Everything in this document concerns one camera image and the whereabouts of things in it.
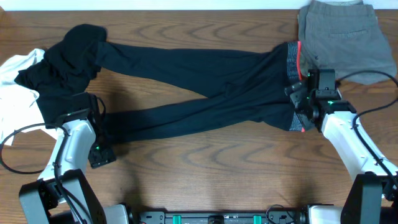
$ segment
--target wood grain surface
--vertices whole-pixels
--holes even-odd
[[[0,21],[0,63],[34,48],[49,48],[73,26],[105,26],[108,40],[160,48],[271,50],[297,39],[298,11],[96,11],[5,12]],[[377,11],[398,59],[398,11]],[[344,83],[343,95],[358,111],[395,97],[392,82]],[[102,70],[88,92],[109,111],[151,108],[202,96],[165,83]],[[363,124],[383,153],[398,164],[398,105],[366,115]],[[21,170],[43,169],[55,141],[40,131],[20,134],[4,150]],[[103,206],[127,202],[181,210],[265,210],[279,203],[343,205],[352,181],[333,146],[315,130],[288,133],[244,122],[177,138],[114,147],[118,160],[87,179]],[[25,223],[18,192],[37,175],[0,169],[0,223]],[[58,210],[67,209],[61,206]]]

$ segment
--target gray folded cloth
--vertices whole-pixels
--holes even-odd
[[[298,39],[302,43],[300,69],[333,68],[336,78],[362,70],[377,70],[392,76],[397,66],[381,32],[371,5],[353,1],[333,6],[313,1],[298,15]],[[373,84],[388,77],[362,73],[347,80]]]

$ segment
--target white wall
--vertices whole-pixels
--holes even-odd
[[[5,11],[300,9],[311,0],[0,0]],[[398,0],[364,0],[375,9],[398,9]]]

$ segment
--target green strip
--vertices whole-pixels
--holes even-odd
[[[253,216],[254,224],[261,224],[261,216],[255,215]]]
[[[173,224],[181,224],[181,215],[173,216]]]

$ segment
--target fabric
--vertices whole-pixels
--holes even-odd
[[[44,53],[44,59],[19,71],[15,82],[40,93],[37,104],[46,123],[73,111],[71,96],[84,92],[101,67],[93,62],[98,41],[106,40],[102,27],[83,24]]]
[[[302,42],[303,74],[309,68],[333,68],[337,78],[362,70],[397,73],[371,5],[332,6],[312,1],[298,15],[298,39]],[[368,85],[387,79],[364,73],[347,80]]]
[[[104,121],[113,143],[199,133],[243,121],[300,131],[284,93],[299,80],[297,43],[268,53],[236,50],[155,49],[100,42],[96,64],[197,92],[207,99],[149,110],[110,113]]]
[[[43,117],[37,106],[39,93],[15,83],[19,70],[27,69],[43,59],[44,51],[34,49],[29,55],[15,55],[0,67],[0,142],[17,129],[37,123],[43,123]],[[57,133],[53,129],[36,127],[23,132],[41,129],[53,138]],[[12,144],[14,137],[6,145]]]

